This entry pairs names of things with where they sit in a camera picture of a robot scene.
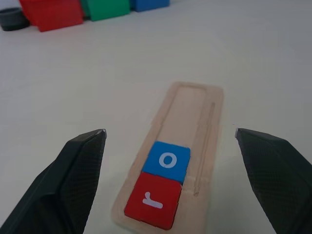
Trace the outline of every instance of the wooden tray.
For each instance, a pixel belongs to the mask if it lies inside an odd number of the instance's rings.
[[[215,86],[174,83],[153,120],[112,208],[117,224],[142,234],[201,234],[217,147],[223,91]],[[155,141],[189,147],[191,159],[173,227],[165,231],[129,218],[124,208]]]

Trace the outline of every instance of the green block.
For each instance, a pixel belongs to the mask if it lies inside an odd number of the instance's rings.
[[[129,0],[88,0],[92,21],[127,15],[130,13]]]

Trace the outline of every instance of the black roll of tape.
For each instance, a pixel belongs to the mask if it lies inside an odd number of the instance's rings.
[[[0,25],[4,31],[15,31],[30,25],[29,20],[19,7],[0,10]]]

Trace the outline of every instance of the blue cube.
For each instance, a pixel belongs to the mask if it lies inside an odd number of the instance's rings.
[[[135,11],[148,11],[170,5],[170,0],[131,0]]]
[[[190,157],[190,148],[156,141],[142,171],[183,184]]]

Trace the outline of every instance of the red block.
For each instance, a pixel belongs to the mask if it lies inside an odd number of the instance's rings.
[[[20,0],[25,15],[41,32],[83,23],[79,0]]]
[[[165,230],[172,228],[181,193],[179,182],[142,172],[125,215]]]

